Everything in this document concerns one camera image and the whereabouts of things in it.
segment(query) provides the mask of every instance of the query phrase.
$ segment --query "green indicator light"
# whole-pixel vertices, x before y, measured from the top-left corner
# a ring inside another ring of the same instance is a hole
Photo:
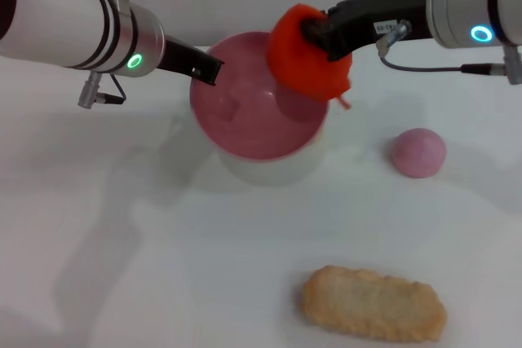
[[[127,63],[128,68],[136,68],[144,61],[144,57],[142,55],[134,55],[130,58]]]

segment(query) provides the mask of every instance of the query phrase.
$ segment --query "white table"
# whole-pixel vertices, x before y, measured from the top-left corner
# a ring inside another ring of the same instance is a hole
[[[500,58],[434,42],[389,57]],[[326,264],[432,284],[449,312],[441,347],[520,344],[520,87],[398,73],[365,48],[346,95],[353,110],[332,105],[322,165],[256,187],[227,172],[195,126],[187,78],[124,79],[128,104],[89,112],[76,106],[85,76],[0,60],[2,348],[386,346],[295,313],[299,283]],[[427,180],[383,158],[390,138],[419,126],[449,147]]]

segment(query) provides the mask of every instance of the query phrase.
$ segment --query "blue indicator light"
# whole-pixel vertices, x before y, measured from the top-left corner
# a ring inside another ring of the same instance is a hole
[[[471,30],[471,37],[478,42],[490,42],[493,40],[493,32],[485,26],[475,26]]]

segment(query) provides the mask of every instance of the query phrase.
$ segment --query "label sticker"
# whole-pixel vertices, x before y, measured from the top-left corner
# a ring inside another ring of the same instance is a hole
[[[376,34],[388,34],[398,25],[397,20],[384,20],[383,22],[375,22],[374,28]]]

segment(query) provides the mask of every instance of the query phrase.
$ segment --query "orange plush toy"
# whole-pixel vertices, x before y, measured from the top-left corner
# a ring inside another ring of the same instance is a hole
[[[303,20],[326,18],[321,11],[304,4],[290,8],[270,35],[268,67],[283,86],[318,101],[338,99],[349,109],[351,105],[342,95],[350,89],[347,76],[352,55],[330,62],[323,50],[307,42],[301,34]]]

